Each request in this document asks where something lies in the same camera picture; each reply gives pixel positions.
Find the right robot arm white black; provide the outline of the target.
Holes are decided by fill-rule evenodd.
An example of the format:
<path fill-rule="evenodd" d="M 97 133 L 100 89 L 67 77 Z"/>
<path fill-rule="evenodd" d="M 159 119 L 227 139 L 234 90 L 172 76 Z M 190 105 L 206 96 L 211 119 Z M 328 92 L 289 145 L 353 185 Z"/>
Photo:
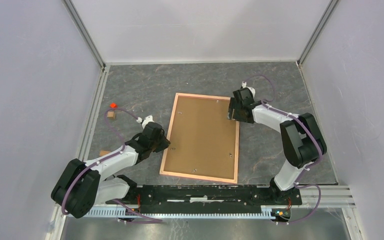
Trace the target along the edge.
<path fill-rule="evenodd" d="M 269 199 L 275 204 L 286 201 L 289 190 L 299 183 L 303 171 L 308 171 L 327 152 L 324 137 L 311 113 L 294 114 L 256 101 L 250 87 L 241 87 L 233 92 L 227 118 L 241 123 L 261 124 L 280 133 L 286 160 L 270 181 L 268 191 Z"/>

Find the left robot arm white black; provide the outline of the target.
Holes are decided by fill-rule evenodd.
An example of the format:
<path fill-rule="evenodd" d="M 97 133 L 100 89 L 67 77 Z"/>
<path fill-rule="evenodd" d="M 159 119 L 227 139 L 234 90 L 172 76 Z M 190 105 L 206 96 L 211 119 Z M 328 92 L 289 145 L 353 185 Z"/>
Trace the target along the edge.
<path fill-rule="evenodd" d="M 63 215 L 78 219 L 96 204 L 112 200 L 131 204 L 136 200 L 137 190 L 130 179 L 111 176 L 170 145 L 160 124 L 150 121 L 143 123 L 142 127 L 142 132 L 104 156 L 88 161 L 75 158 L 68 162 L 50 195 L 60 205 Z"/>

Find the small wooden cube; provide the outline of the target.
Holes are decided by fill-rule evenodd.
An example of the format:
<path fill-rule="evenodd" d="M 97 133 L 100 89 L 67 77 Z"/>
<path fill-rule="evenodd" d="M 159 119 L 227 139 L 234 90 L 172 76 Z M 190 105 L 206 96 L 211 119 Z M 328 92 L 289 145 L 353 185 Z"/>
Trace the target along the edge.
<path fill-rule="evenodd" d="M 107 118 L 108 119 L 112 119 L 114 120 L 117 116 L 116 112 L 115 111 L 109 111 L 107 114 L 106 114 Z"/>

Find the small wooden block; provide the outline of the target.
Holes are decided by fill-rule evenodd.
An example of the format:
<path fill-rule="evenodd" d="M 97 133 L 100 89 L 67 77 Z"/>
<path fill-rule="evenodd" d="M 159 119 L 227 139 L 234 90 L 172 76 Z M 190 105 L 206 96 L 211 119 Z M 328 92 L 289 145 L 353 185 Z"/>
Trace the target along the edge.
<path fill-rule="evenodd" d="M 99 152 L 99 156 L 103 157 L 103 156 L 106 156 L 106 155 L 111 154 L 111 153 L 112 153 L 111 151 L 101 150 Z"/>

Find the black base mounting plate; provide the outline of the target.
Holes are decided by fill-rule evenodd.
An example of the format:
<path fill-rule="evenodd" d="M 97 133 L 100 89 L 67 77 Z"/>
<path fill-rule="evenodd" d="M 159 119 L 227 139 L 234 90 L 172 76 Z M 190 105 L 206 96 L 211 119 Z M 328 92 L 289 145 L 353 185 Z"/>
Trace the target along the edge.
<path fill-rule="evenodd" d="M 298 189 L 274 193 L 267 185 L 139 185 L 121 199 L 142 214 L 257 214 L 262 206 L 300 206 Z"/>

